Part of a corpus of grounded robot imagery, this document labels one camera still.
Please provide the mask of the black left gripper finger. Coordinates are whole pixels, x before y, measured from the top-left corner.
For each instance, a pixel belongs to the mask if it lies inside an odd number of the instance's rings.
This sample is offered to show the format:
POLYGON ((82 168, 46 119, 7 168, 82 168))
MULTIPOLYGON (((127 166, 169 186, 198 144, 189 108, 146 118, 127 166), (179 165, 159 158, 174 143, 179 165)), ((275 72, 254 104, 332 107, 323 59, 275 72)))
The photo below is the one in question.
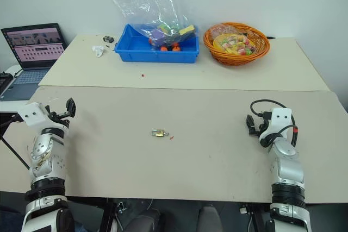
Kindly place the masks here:
POLYGON ((66 102, 66 113, 65 117, 72 117, 74 118, 76 114, 76 104, 73 100, 73 98, 69 98, 66 102))
POLYGON ((63 120, 67 117, 71 117, 71 113, 69 111, 66 111, 61 114, 57 114, 55 111, 51 112, 51 120, 63 120))

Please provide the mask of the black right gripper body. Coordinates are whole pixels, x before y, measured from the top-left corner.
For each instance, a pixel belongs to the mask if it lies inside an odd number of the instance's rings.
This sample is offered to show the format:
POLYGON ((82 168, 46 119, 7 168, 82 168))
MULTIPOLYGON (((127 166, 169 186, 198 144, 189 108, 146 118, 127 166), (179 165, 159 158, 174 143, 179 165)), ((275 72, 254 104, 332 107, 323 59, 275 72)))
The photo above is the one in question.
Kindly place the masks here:
POLYGON ((256 131, 256 135, 260 135, 265 132, 269 126, 270 112, 258 112, 255 113, 255 115, 263 119, 263 122, 259 125, 259 130, 256 131))

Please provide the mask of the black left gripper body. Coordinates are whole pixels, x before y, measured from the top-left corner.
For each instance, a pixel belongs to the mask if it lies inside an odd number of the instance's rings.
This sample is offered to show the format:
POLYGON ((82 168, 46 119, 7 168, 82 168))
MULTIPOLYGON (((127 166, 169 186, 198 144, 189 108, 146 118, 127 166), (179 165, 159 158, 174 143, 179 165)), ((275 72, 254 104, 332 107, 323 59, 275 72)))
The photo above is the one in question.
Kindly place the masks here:
MULTIPOLYGON (((46 109, 46 111, 48 113, 48 115, 47 115, 48 118, 51 120, 51 110, 50 110, 49 105, 46 105, 45 109, 46 109)), ((61 125, 65 126, 66 128, 69 127, 69 121, 66 120, 65 118, 63 120, 51 120, 51 121, 54 122, 54 123, 61 124, 61 125)))

